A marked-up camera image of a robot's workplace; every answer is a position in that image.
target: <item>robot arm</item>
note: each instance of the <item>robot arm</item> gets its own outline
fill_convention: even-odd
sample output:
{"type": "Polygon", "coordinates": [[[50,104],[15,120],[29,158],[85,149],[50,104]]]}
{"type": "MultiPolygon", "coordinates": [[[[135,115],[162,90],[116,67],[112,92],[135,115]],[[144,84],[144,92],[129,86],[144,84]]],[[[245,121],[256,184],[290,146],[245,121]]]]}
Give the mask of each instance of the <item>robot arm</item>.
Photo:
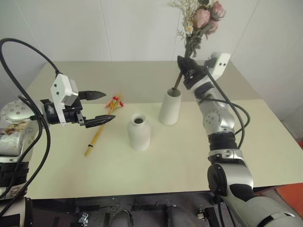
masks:
{"type": "Polygon", "coordinates": [[[228,105],[204,100],[223,99],[208,77],[208,68],[180,56],[178,66],[184,75],[185,87],[194,93],[203,115],[210,143],[211,166],[207,172],[210,190],[226,202],[241,227],[301,226],[294,214],[274,200],[254,194],[252,175],[235,142],[234,117],[228,105]]]}
{"type": "Polygon", "coordinates": [[[31,200],[23,196],[47,158],[50,147],[48,126],[58,123],[65,126],[66,123],[71,122],[90,128],[105,124],[115,116],[102,115],[94,119],[86,119],[81,113],[80,100],[98,99],[105,94],[98,91],[79,92],[75,81],[60,73],[50,59],[23,41],[11,38],[0,40],[0,61],[8,76],[25,97],[19,96],[20,100],[7,104],[0,111],[0,226],[29,227],[32,226],[31,200]],[[48,99],[34,102],[31,99],[4,60],[2,46],[5,42],[25,45],[53,66],[56,73],[56,79],[51,87],[53,102],[48,99]],[[32,149],[41,137],[42,127],[45,128],[47,136],[46,152],[39,167],[27,180],[32,149]]]}

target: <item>pink flower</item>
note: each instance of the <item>pink flower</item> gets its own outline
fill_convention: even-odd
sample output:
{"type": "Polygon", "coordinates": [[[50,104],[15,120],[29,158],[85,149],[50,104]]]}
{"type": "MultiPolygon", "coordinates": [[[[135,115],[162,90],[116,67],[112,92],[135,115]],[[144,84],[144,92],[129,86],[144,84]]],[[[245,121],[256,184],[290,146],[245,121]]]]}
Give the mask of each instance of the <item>pink flower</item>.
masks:
{"type": "Polygon", "coordinates": [[[211,8],[211,19],[214,21],[220,20],[222,17],[224,17],[225,11],[222,7],[222,5],[216,1],[213,3],[213,6],[211,8]]]}
{"type": "Polygon", "coordinates": [[[218,22],[217,21],[210,20],[209,24],[211,24],[212,27],[207,32],[205,32],[206,38],[208,38],[208,36],[210,34],[213,34],[218,28],[218,22]]]}
{"type": "Polygon", "coordinates": [[[193,26],[195,28],[202,28],[209,21],[210,12],[205,9],[198,9],[193,17],[193,26]]]}

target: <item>white wall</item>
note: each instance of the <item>white wall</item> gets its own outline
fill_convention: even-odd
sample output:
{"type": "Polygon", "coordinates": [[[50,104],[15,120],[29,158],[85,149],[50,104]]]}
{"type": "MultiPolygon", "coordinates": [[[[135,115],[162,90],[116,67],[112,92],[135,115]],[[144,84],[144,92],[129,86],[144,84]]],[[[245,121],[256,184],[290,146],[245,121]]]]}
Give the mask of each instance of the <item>white wall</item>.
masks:
{"type": "MultiPolygon", "coordinates": [[[[0,39],[18,38],[41,50],[22,12],[13,0],[0,0],[0,39]]],[[[4,58],[19,82],[27,88],[44,66],[44,60],[19,44],[6,43],[4,58]]],[[[19,91],[0,65],[0,108],[17,99],[19,91]]]]}
{"type": "MultiPolygon", "coordinates": [[[[0,38],[29,42],[54,61],[174,61],[184,53],[176,36],[182,16],[168,1],[0,0],[0,38]]],[[[232,53],[235,66],[284,119],[303,103],[303,1],[220,2],[226,16],[203,40],[197,59],[232,53]]],[[[5,56],[25,87],[44,64],[16,45],[5,46],[5,56]]],[[[0,67],[0,105],[17,94],[0,67]]]]}
{"type": "Polygon", "coordinates": [[[282,123],[295,139],[303,140],[303,105],[282,120],[282,123]]]}
{"type": "Polygon", "coordinates": [[[302,0],[260,0],[232,56],[280,120],[303,103],[302,22],[302,0]]]}

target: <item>orange object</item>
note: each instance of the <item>orange object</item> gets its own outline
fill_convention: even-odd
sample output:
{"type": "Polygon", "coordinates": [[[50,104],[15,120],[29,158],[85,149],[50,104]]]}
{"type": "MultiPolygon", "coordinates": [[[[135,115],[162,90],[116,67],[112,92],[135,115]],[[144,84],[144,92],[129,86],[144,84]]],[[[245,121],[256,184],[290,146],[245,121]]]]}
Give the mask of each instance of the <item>orange object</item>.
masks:
{"type": "Polygon", "coordinates": [[[303,183],[284,185],[276,190],[284,201],[303,218],[303,183]]]}

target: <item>vase opening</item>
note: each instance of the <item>vase opening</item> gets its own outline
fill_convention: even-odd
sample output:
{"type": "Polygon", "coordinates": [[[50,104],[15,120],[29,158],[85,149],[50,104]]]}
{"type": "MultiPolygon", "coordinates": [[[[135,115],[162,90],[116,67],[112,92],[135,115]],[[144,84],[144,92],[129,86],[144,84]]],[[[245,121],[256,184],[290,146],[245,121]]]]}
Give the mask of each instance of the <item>vase opening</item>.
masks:
{"type": "Polygon", "coordinates": [[[136,119],[134,120],[134,122],[135,122],[136,124],[141,124],[141,123],[143,123],[143,120],[142,120],[141,118],[136,118],[136,119]]]}
{"type": "Polygon", "coordinates": [[[178,90],[178,89],[169,89],[167,91],[167,94],[170,96],[170,97],[179,97],[181,95],[181,92],[178,90]]]}
{"type": "Polygon", "coordinates": [[[143,124],[145,121],[146,121],[146,116],[144,114],[135,113],[134,115],[132,115],[132,122],[134,124],[143,124]]]}

